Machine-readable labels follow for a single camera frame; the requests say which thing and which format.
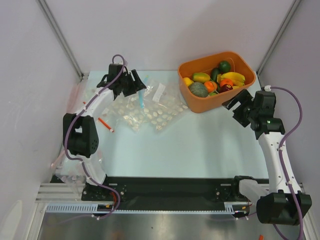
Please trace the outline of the clear blue-zipper zip bag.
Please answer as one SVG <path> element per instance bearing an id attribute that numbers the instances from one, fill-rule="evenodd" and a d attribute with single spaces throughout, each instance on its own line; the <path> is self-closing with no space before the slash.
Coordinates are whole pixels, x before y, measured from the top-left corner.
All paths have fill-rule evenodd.
<path id="1" fill-rule="evenodd" d="M 181 101 L 178 87 L 173 82 L 160 82 L 147 75 L 142 82 L 138 100 L 145 121 L 155 131 L 162 132 L 187 113 L 189 108 Z"/>

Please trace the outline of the red-zipper zip bag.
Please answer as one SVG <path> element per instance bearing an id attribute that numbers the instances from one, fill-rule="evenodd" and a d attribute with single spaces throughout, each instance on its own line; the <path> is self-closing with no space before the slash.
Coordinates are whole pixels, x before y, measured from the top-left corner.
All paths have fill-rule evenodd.
<path id="1" fill-rule="evenodd" d="M 102 123 L 110 132 L 114 129 L 110 127 L 102 117 L 107 115 L 107 108 L 114 101 L 115 97 L 111 90 L 106 89 L 102 93 L 102 88 L 90 88 L 85 90 L 85 85 L 79 83 L 75 86 L 69 96 L 66 112 L 68 114 L 79 114 L 84 109 L 84 116 L 93 117 L 95 122 Z"/>

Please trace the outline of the dark green avocado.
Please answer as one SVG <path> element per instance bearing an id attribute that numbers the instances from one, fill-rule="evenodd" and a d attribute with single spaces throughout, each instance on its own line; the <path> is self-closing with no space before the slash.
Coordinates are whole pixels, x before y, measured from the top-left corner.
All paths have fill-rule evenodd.
<path id="1" fill-rule="evenodd" d="M 220 69 L 218 67 L 215 67 L 212 69 L 211 73 L 210 73 L 210 79 L 214 82 L 217 82 L 217 77 L 220 74 Z"/>

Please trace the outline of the pink-dotted clear bag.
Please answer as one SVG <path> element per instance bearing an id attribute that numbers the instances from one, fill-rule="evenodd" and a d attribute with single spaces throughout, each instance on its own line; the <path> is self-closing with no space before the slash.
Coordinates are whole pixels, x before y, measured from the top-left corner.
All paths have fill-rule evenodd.
<path id="1" fill-rule="evenodd" d="M 102 165 L 103 164 L 103 159 L 104 159 L 104 155 L 103 155 L 102 151 L 101 150 L 97 150 L 96 155 L 97 155 L 98 163 L 100 165 Z"/>

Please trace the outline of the dark green lime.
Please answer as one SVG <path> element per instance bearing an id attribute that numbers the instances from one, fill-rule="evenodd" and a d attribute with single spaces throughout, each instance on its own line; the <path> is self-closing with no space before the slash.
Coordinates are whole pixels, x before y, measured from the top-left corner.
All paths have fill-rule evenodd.
<path id="1" fill-rule="evenodd" d="M 218 68 L 220 72 L 228 73 L 231 70 L 231 64 L 228 61 L 223 60 L 219 63 Z"/>

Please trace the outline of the orange plastic basket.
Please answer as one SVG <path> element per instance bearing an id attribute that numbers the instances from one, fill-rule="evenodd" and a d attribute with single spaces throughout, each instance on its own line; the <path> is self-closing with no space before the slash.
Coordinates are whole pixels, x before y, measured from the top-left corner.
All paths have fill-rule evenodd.
<path id="1" fill-rule="evenodd" d="M 232 65 L 232 68 L 235 69 L 235 72 L 244 75 L 245 85 L 237 89 L 208 97 L 198 97 L 192 94 L 184 83 L 183 78 L 190 78 L 194 73 L 198 72 L 210 74 L 211 70 L 221 61 L 228 61 Z M 222 103 L 235 97 L 240 91 L 250 87 L 256 80 L 254 71 L 239 54 L 233 51 L 224 51 L 184 62 L 178 67 L 177 73 L 179 75 L 179 89 L 181 95 L 189 109 L 194 113 L 203 113 L 220 107 Z"/>

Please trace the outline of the yellow bell pepper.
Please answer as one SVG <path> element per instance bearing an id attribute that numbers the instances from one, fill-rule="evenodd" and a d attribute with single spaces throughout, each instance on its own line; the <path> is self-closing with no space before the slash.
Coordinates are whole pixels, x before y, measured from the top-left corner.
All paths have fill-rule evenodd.
<path id="1" fill-rule="evenodd" d="M 190 79 L 189 77 L 184 77 L 182 80 L 187 87 L 189 87 L 191 84 L 194 83 L 194 81 L 192 79 Z"/>

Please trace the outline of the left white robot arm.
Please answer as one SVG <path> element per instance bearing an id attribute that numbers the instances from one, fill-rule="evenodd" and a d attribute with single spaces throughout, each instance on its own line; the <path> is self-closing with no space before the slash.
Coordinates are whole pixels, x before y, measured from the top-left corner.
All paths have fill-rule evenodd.
<path id="1" fill-rule="evenodd" d="M 145 89 L 146 85 L 135 69 L 128 70 L 124 64 L 111 63 L 92 98 L 75 113 L 63 116 L 64 162 L 75 169 L 64 170 L 61 179 L 73 188 L 83 183 L 80 192 L 83 201 L 106 201 L 116 197 L 115 191 L 107 184 L 108 177 L 97 153 L 100 143 L 96 126 L 98 118 L 117 97 L 128 97 Z"/>

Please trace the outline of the left aluminium frame post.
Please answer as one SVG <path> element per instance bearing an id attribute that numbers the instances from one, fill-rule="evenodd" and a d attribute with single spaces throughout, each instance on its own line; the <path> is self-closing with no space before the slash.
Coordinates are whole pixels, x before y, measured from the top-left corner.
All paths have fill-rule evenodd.
<path id="1" fill-rule="evenodd" d="M 81 81 L 84 77 L 84 73 L 82 72 L 70 45 L 68 44 L 52 10 L 50 9 L 50 6 L 48 5 L 46 0 L 36 0 L 36 3 L 38 4 L 45 19 L 47 20 L 53 34 L 55 35 L 58 43 L 60 44 L 60 47 L 65 53 L 69 63 L 71 64 L 72 69 L 76 73 L 78 79 Z"/>

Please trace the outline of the light green guava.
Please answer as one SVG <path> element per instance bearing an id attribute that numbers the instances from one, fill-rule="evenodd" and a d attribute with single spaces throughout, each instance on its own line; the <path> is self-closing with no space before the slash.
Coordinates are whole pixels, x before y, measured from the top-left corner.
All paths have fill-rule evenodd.
<path id="1" fill-rule="evenodd" d="M 208 96 L 209 97 L 211 97 L 211 96 L 216 96 L 218 93 L 216 93 L 216 92 L 210 92 L 209 94 L 208 94 Z"/>

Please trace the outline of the orange tangerine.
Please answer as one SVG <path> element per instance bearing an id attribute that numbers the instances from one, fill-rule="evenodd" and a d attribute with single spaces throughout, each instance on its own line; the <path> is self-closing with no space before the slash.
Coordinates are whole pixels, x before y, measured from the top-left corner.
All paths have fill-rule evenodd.
<path id="1" fill-rule="evenodd" d="M 229 79 L 229 78 L 222 78 L 222 79 L 220 80 L 219 85 L 220 85 L 220 87 L 223 87 L 224 85 L 230 85 L 231 87 L 233 87 L 234 84 L 233 84 L 233 82 L 232 82 L 231 79 Z"/>
<path id="2" fill-rule="evenodd" d="M 218 85 L 214 81 L 206 81 L 204 83 L 204 86 L 206 87 L 208 93 L 215 92 L 218 89 Z"/>

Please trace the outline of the aluminium frame post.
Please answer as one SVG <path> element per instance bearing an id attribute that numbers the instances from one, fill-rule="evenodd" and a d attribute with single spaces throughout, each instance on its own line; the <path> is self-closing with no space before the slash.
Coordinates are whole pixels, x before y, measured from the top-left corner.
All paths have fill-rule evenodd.
<path id="1" fill-rule="evenodd" d="M 267 49 L 261 63 L 259 64 L 259 66 L 257 68 L 256 74 L 258 77 L 263 72 L 265 65 L 267 64 L 268 60 L 270 59 L 270 57 L 274 53 L 278 43 L 280 42 L 281 38 L 283 37 L 284 33 L 286 32 L 288 26 L 290 25 L 293 17 L 295 16 L 295 14 L 296 14 L 296 12 L 302 2 L 303 2 L 302 0 L 293 0 L 292 1 L 283 21 L 280 24 L 279 29 L 277 30 L 274 38 L 272 39 L 272 42 L 271 42 L 269 48 Z"/>
<path id="2" fill-rule="evenodd" d="M 71 64 L 72 69 L 76 73 L 78 79 L 81 81 L 84 77 L 84 73 L 82 72 L 70 45 L 68 44 L 52 10 L 50 9 L 50 6 L 48 5 L 46 0 L 36 0 L 36 3 L 38 4 L 45 19 L 47 20 L 53 34 L 55 35 L 58 43 L 60 44 L 60 47 L 65 53 L 69 63 Z"/>

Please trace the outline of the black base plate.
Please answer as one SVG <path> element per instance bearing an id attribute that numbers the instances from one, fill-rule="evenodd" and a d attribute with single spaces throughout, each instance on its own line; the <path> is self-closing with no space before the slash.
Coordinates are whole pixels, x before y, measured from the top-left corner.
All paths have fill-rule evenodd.
<path id="1" fill-rule="evenodd" d="M 248 210 L 254 204 L 239 192 L 244 179 L 109 176 L 104 185 L 110 189 L 86 183 L 76 194 L 87 202 L 115 200 L 122 211 L 221 211 L 226 203 Z"/>

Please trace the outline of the yellow green mango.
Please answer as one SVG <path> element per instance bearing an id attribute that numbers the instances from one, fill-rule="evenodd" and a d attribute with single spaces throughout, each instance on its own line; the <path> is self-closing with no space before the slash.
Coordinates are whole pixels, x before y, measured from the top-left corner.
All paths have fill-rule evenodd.
<path id="1" fill-rule="evenodd" d="M 204 84 L 205 82 L 208 82 L 211 80 L 210 75 L 208 75 L 207 73 L 204 72 L 196 72 L 192 75 L 192 80 L 194 82 L 199 82 Z"/>

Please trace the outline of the netted green melon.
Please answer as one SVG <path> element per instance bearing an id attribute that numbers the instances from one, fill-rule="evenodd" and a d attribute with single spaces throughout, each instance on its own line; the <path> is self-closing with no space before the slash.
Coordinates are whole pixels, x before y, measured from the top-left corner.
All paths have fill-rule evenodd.
<path id="1" fill-rule="evenodd" d="M 204 84 L 200 82 L 193 82 L 188 86 L 190 92 L 199 98 L 206 98 L 208 96 L 208 90 Z"/>

